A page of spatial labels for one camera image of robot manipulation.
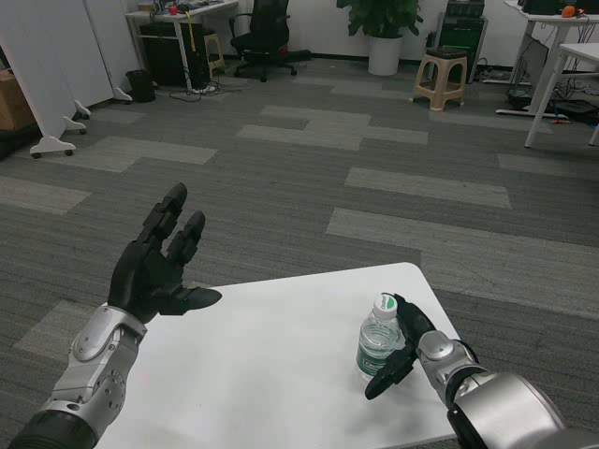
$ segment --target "black trash bin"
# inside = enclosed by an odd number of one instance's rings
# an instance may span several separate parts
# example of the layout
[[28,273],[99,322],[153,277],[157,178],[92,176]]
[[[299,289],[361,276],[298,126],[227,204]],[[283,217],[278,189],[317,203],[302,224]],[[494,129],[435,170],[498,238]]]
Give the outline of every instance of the black trash bin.
[[138,103],[148,103],[156,99],[153,92],[152,76],[146,70],[132,70],[126,73],[131,84],[131,96]]

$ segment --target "orange object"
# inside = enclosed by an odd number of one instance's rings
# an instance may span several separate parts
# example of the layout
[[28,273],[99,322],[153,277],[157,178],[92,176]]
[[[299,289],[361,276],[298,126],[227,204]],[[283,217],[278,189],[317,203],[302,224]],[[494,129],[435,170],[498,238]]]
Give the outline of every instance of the orange object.
[[573,6],[567,6],[562,10],[562,17],[574,17],[577,13],[577,9]]

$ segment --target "white flower pot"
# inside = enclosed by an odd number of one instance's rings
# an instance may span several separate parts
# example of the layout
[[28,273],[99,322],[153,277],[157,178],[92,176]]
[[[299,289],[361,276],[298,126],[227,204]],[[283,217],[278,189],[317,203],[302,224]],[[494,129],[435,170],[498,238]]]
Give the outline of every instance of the white flower pot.
[[402,38],[370,37],[370,47],[368,71],[383,77],[395,75],[402,51]]

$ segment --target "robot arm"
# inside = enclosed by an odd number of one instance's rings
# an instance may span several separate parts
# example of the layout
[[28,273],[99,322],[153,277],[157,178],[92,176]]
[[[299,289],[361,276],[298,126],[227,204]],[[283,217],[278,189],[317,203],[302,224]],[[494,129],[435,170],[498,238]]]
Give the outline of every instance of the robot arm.
[[150,322],[157,313],[183,315],[209,307],[220,293],[182,286],[183,267],[193,258],[205,217],[196,212],[168,247],[187,190],[175,185],[154,206],[139,237],[119,259],[107,305],[97,308],[73,342],[68,367],[50,398],[9,449],[93,448],[124,405],[126,381]]
[[599,448],[599,436],[566,428],[542,391],[516,374],[487,371],[465,343],[436,330],[418,306],[394,297],[406,346],[371,380],[368,399],[401,382],[418,359],[465,449]]

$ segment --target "desk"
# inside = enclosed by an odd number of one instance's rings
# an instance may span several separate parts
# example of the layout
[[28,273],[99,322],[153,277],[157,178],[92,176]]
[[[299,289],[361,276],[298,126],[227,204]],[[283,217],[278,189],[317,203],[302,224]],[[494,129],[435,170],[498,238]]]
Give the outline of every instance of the desk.
[[[543,97],[541,98],[541,103],[539,105],[539,109],[534,116],[533,125],[531,126],[531,130],[526,137],[526,143],[524,146],[526,148],[531,148],[534,143],[534,137],[536,136],[536,130],[541,123],[541,119],[543,118],[542,112],[547,107],[549,100],[551,99],[551,94],[553,94],[553,89],[555,88],[555,84],[562,77],[563,68],[565,67],[565,63],[568,60],[568,56],[572,56],[575,58],[583,59],[590,63],[599,64],[599,44],[562,44],[560,46],[560,53],[557,62],[552,67],[551,78],[545,88],[545,91],[542,93]],[[597,73],[585,73],[581,74],[582,76],[599,76]],[[592,138],[589,141],[589,145],[594,145],[595,140],[597,139],[597,135],[599,134],[599,126],[595,128],[595,132],[592,134]]]
[[[224,0],[223,3],[217,3],[214,5],[208,5],[206,7],[200,7],[198,9],[193,9],[189,11],[189,15],[191,16],[192,22],[201,21],[202,16],[206,14],[212,14],[217,11],[222,11],[224,9],[229,9],[232,7],[236,7],[239,3],[239,0]],[[141,46],[139,40],[142,37],[147,38],[156,38],[156,36],[143,36],[139,33],[138,22],[150,21],[150,13],[147,11],[136,11],[125,14],[127,18],[127,22],[129,23],[129,29],[131,30],[131,35],[133,36],[133,41],[135,42],[135,48],[138,52],[139,61],[142,61],[141,55],[143,51],[141,50]],[[181,59],[183,61],[183,68],[186,73],[189,73],[189,64],[187,63],[187,55],[185,54],[185,46],[183,43],[183,33],[181,31],[181,23],[187,23],[187,16],[185,14],[177,14],[175,16],[171,16],[170,14],[156,14],[153,16],[153,20],[155,22],[171,22],[175,27],[175,37],[162,36],[160,38],[163,39],[177,39],[179,41],[179,50],[181,51]],[[187,90],[192,91],[191,80],[189,77],[186,77],[187,81]]]
[[526,25],[526,30],[524,31],[524,37],[520,43],[520,47],[518,50],[518,55],[516,57],[516,62],[514,63],[514,68],[512,69],[512,74],[510,77],[510,83],[514,81],[516,77],[516,69],[518,65],[518,60],[523,52],[526,51],[525,46],[525,37],[526,35],[531,35],[534,30],[534,26],[537,23],[546,23],[557,28],[555,32],[555,38],[553,39],[553,44],[551,45],[551,49],[549,50],[549,55],[547,58],[547,62],[545,63],[545,67],[543,68],[543,73],[541,74],[541,78],[539,79],[538,85],[535,86],[533,100],[528,110],[511,110],[511,109],[497,109],[495,112],[498,114],[508,114],[508,115],[518,115],[518,116],[526,116],[526,117],[534,117],[536,112],[539,109],[541,104],[541,99],[543,97],[543,93],[547,88],[549,78],[551,77],[551,70],[553,66],[555,66],[555,62],[558,58],[558,51],[561,44],[563,44],[567,38],[568,31],[573,26],[583,26],[588,23],[599,23],[599,14],[588,14],[584,18],[569,18],[566,19],[561,15],[554,16],[540,16],[534,14],[527,14],[522,12],[522,8],[518,6],[517,0],[504,0],[504,3],[513,9],[515,9],[522,17],[524,17],[528,23]]
[[364,398],[359,327],[381,292],[458,337],[412,264],[217,287],[221,301],[157,316],[98,449],[377,449],[454,435],[418,362]]

